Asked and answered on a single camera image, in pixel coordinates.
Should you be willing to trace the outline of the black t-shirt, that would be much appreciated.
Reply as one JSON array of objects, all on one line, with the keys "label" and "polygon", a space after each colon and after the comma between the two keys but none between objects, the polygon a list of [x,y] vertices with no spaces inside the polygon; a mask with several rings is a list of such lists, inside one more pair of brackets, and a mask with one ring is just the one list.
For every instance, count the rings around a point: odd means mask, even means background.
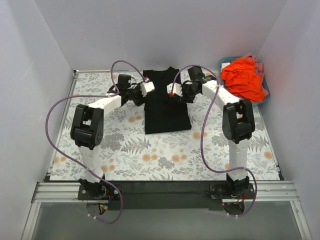
[{"label": "black t-shirt", "polygon": [[173,82],[178,72],[173,67],[143,71],[143,76],[149,78],[154,85],[154,91],[147,94],[144,104],[144,129],[147,135],[192,128],[187,104],[176,101],[167,93],[167,85]]}]

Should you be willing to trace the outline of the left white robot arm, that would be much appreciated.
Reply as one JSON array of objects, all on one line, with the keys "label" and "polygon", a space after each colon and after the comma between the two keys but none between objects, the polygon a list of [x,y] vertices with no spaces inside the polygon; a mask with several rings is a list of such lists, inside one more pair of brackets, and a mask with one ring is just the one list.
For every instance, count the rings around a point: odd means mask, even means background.
[{"label": "left white robot arm", "polygon": [[108,193],[106,183],[101,180],[105,175],[100,158],[105,116],[128,101],[141,106],[147,94],[154,90],[155,87],[148,77],[143,77],[141,82],[132,82],[130,75],[120,74],[117,84],[108,90],[105,97],[88,105],[77,105],[70,137],[78,147],[82,164],[85,165],[84,177],[79,179],[83,193],[96,200],[104,199]]}]

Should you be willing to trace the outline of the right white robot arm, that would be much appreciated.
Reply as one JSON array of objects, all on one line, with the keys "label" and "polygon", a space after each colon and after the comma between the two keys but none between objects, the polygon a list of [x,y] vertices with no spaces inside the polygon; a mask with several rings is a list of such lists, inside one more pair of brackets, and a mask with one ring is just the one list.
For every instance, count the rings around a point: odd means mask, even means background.
[{"label": "right white robot arm", "polygon": [[222,110],[222,132],[229,146],[229,169],[222,171],[226,175],[226,192],[231,196],[243,195],[254,178],[247,167],[249,140],[256,129],[252,102],[226,90],[215,74],[205,76],[203,66],[187,65],[185,69],[189,81],[173,82],[167,92],[185,103],[192,103],[201,94]]}]

